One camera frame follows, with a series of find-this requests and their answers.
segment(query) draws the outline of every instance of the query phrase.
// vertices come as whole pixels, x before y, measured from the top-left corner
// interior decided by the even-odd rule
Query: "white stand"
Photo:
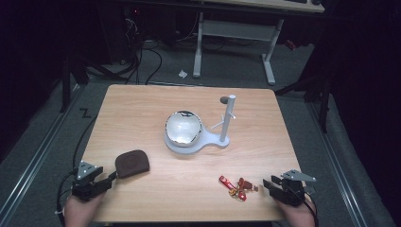
[[[199,135],[200,138],[194,145],[189,146],[189,147],[179,147],[179,146],[173,144],[173,142],[171,142],[171,140],[168,138],[167,132],[165,132],[166,145],[171,150],[173,150],[177,153],[180,153],[180,154],[195,153],[195,152],[201,150],[205,146],[218,146],[221,148],[226,148],[230,144],[230,138],[228,136],[226,136],[227,130],[228,130],[228,125],[230,124],[230,118],[231,117],[235,118],[235,116],[233,115],[234,102],[235,102],[235,96],[230,95],[228,97],[226,113],[224,115],[223,120],[220,123],[216,124],[216,126],[214,126],[214,127],[217,127],[221,124],[223,125],[222,129],[221,129],[221,134],[212,133],[209,130],[207,130],[206,128],[203,128]]]
[[[280,19],[276,26],[258,26],[240,23],[229,23],[221,21],[203,20],[203,13],[200,13],[198,28],[198,45],[195,53],[193,77],[201,76],[201,43],[203,35],[239,38],[247,40],[258,40],[270,42],[269,49],[266,54],[262,55],[262,62],[265,67],[265,73],[269,85],[275,84],[274,74],[271,70],[270,57],[280,35],[284,20]]]

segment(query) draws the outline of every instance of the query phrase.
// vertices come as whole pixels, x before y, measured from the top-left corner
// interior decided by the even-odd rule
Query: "black cable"
[[[142,44],[142,45],[141,45],[141,48],[140,48],[139,62],[142,62],[143,47],[144,47],[144,45]],[[137,71],[136,71],[135,84],[136,84],[136,85],[139,85],[139,67],[137,68]]]
[[[301,202],[304,203],[304,205],[307,207],[307,209],[309,209],[310,213],[311,213],[312,216],[313,216],[313,220],[315,221],[315,227],[319,227],[319,220],[318,220],[318,215],[317,215],[317,214],[318,214],[318,208],[316,207],[316,205],[315,205],[315,209],[316,209],[316,213],[315,213],[315,212],[313,211],[312,207],[310,207],[310,205],[307,204],[307,202],[306,202],[305,200],[301,199],[301,198],[297,195],[297,193],[295,193],[294,190],[292,190],[291,187],[289,187],[288,189],[291,191],[292,194],[294,194],[294,196],[297,197],[298,200],[300,200]]]
[[[185,41],[185,40],[188,40],[188,39],[192,39],[192,38],[194,38],[194,37],[198,37],[198,35],[193,35],[193,33],[194,33],[194,31],[195,31],[195,28],[197,27],[198,18],[199,18],[199,17],[200,17],[200,14],[197,13],[196,16],[195,16],[195,22],[194,22],[194,25],[192,26],[191,31],[189,31],[188,35],[185,36],[184,38],[181,38],[180,40],[176,40],[176,44],[177,44],[178,42],[181,42],[181,41]]]
[[[159,58],[160,58],[160,63],[159,63],[159,66],[156,68],[156,70],[155,70],[152,74],[150,74],[150,75],[148,76],[148,79],[147,79],[147,81],[145,82],[145,85],[148,85],[148,82],[150,81],[151,77],[153,77],[153,75],[154,75],[154,74],[160,69],[160,67],[162,66],[162,56],[161,56],[159,53],[157,53],[156,51],[152,50],[152,49],[149,49],[148,51],[151,51],[151,52],[157,54],[157,55],[159,56]]]
[[[137,62],[137,64],[136,64],[135,67],[132,69],[132,72],[131,72],[130,75],[128,76],[128,78],[127,78],[125,84],[128,84],[128,83],[130,82],[130,80],[131,80],[132,75],[133,75],[135,72],[138,72],[138,67],[139,67],[140,61],[139,61],[139,59],[138,59],[138,56],[136,56],[136,55],[135,55],[135,61]]]
[[[72,190],[73,190],[72,188],[69,188],[69,189],[67,189],[67,190],[64,190],[63,192],[61,192],[60,196],[63,196],[65,193],[67,193],[67,192],[69,192],[69,191],[72,191]]]
[[[218,45],[216,48],[207,47],[207,45]],[[205,36],[202,39],[201,47],[205,50],[217,51],[222,49],[224,46],[227,45],[227,39],[224,37],[217,37],[217,36]]]
[[[94,61],[91,61],[91,60],[85,58],[84,56],[77,55],[77,57],[78,57],[78,59],[80,59],[85,65],[90,65],[90,66],[92,66],[92,67],[95,68],[98,72],[102,73],[104,76],[106,76],[106,77],[108,77],[108,78],[110,78],[110,79],[117,79],[117,80],[124,80],[124,79],[125,79],[125,78],[120,77],[119,74],[110,71],[109,69],[103,67],[102,65],[100,65],[100,64],[98,64],[98,63],[96,63],[96,62],[94,62]]]
[[[310,194],[308,194],[306,192],[305,192],[305,194],[307,194],[309,196],[310,200],[312,201],[313,205],[315,206],[315,210],[316,210],[315,215],[317,217],[318,216],[318,206],[316,205],[316,202],[313,200],[313,198],[310,196]]]
[[[138,34],[135,39],[141,40],[142,36],[143,36],[143,34]],[[97,65],[97,64],[95,64],[95,63],[83,58],[84,62],[86,62],[87,64],[89,64],[92,67],[94,67],[100,73],[96,73],[96,72],[94,72],[94,71],[92,71],[92,70],[90,70],[88,68],[86,68],[86,71],[87,71],[88,74],[91,74],[91,75],[96,76],[96,77],[105,77],[106,76],[106,77],[111,78],[111,79],[125,80],[126,84],[127,84],[128,80],[125,79],[125,78],[122,78],[120,76],[122,76],[122,75],[124,75],[126,73],[129,73],[131,70],[132,70],[132,72],[135,72],[136,68],[139,66],[140,62],[138,62],[138,58],[136,56],[136,50],[137,50],[137,47],[135,45],[133,45],[131,47],[131,51],[130,51],[130,57],[131,57],[131,55],[133,55],[132,56],[132,60],[131,60],[131,64],[127,68],[125,68],[125,69],[123,69],[123,70],[121,70],[119,72],[115,72],[114,73],[114,72],[104,68],[101,65]]]
[[[188,37],[184,40],[179,40],[176,42],[176,45],[183,46],[183,47],[195,46],[195,45],[197,45],[198,40],[193,40],[194,38],[197,38],[197,36],[192,36],[192,37]]]
[[[92,119],[92,121],[88,124],[88,126],[86,126],[85,131],[82,133],[82,135],[79,138],[79,141],[77,143],[76,149],[74,151],[74,156],[73,156],[73,168],[76,167],[76,158],[77,158],[77,153],[78,153],[78,149],[79,149],[79,145],[82,142],[83,136],[86,134],[86,132],[89,130],[89,128],[91,127],[91,125],[95,122],[95,120],[97,119],[97,115],[94,117],[94,119]]]
[[[77,168],[74,168],[74,170],[72,170],[71,172],[69,172],[67,175],[65,175],[60,184],[59,184],[59,190],[57,191],[57,201],[56,201],[56,215],[58,215],[60,223],[62,226],[65,225],[65,220],[64,220],[64,214],[62,213],[62,206],[60,203],[60,199],[61,196],[65,193],[65,192],[61,192],[62,191],[62,186],[64,185],[65,181],[70,177],[75,175],[78,172]]]

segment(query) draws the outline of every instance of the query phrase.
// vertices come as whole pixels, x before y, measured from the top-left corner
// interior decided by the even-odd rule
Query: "dark background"
[[[124,17],[142,20],[140,29],[173,45],[193,25],[195,12],[127,9],[94,2],[3,1],[0,9],[1,160],[18,141],[28,121],[49,98],[61,78],[67,50],[97,63],[126,61],[129,43]],[[326,15],[353,19],[322,26],[287,20],[279,42],[318,45],[300,80],[321,72],[336,50],[330,91],[357,155],[394,221],[401,202],[399,129],[401,127],[401,20],[397,1],[323,1]],[[317,89],[312,83],[305,89]]]

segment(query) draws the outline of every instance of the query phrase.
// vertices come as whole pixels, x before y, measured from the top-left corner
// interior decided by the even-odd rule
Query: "white vertical rod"
[[[284,19],[280,19],[278,21],[278,23],[277,23],[277,26],[276,26],[276,28],[274,30],[273,36],[272,36],[271,41],[270,41],[269,51],[268,51],[268,53],[266,55],[264,55],[264,59],[263,59],[264,62],[270,61],[270,58],[271,58],[271,55],[273,53],[274,47],[275,47],[275,45],[277,43],[278,36],[280,35],[280,31],[281,31],[281,27],[283,26],[283,23],[284,23]]]
[[[195,53],[194,72],[192,76],[198,78],[201,76],[201,39],[203,36],[203,12],[200,12],[200,20],[198,22],[198,43]]]
[[[231,117],[234,117],[233,116],[234,102],[235,102],[235,96],[230,95],[228,97],[226,113],[224,115],[224,123],[221,129],[220,142],[224,142],[228,130],[228,125],[230,124],[230,119]]]

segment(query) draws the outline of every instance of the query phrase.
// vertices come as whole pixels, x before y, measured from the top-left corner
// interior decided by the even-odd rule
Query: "gray carpet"
[[[206,46],[213,49],[218,46],[212,43]],[[313,46],[300,47],[294,51],[285,46],[277,46],[271,59],[273,72],[277,83],[269,86],[264,74],[260,57],[253,54],[239,54],[232,51],[233,46],[224,46],[219,50],[203,52],[202,74],[199,79],[191,77],[194,46],[181,46],[171,49],[162,44],[154,48],[162,56],[162,66],[151,78],[149,84],[187,84],[197,86],[219,87],[248,87],[269,88],[278,90],[295,82],[300,76],[305,62]],[[159,57],[152,51],[144,50],[142,63],[139,67],[140,83],[158,67]],[[118,71],[124,66],[108,66]],[[178,77],[181,70],[188,77]],[[32,181],[26,193],[15,210],[10,211],[8,226],[60,226],[56,210],[56,193],[62,177],[72,169],[72,158],[78,140],[85,128],[98,113],[105,92],[110,84],[117,83],[110,79],[91,77],[91,82],[78,88],[74,94],[76,102],[64,118],[60,129],[46,149],[44,161],[38,172],[32,175]],[[346,131],[340,122],[333,98],[330,100],[330,112],[327,118],[328,134],[322,136],[316,119],[313,117],[314,104],[306,104],[302,93],[291,92],[278,97],[279,105],[288,128],[288,133],[294,146],[302,171],[312,175],[318,181],[312,184],[317,193],[313,198],[319,209],[320,226],[356,226],[350,215],[349,207],[344,201],[341,187],[333,170],[330,157],[327,155],[327,141],[332,146],[340,166],[345,172],[348,183],[360,206],[363,219],[366,221],[359,226],[394,226],[390,215],[375,193],[369,177],[358,160]],[[32,118],[28,129],[14,147],[8,158],[0,165],[0,204],[5,204],[19,179],[29,165],[41,143],[45,139],[53,122],[61,115],[61,87],[58,86],[53,96]],[[85,134],[78,148],[80,159],[90,131]],[[274,223],[275,226],[287,226],[285,221]]]

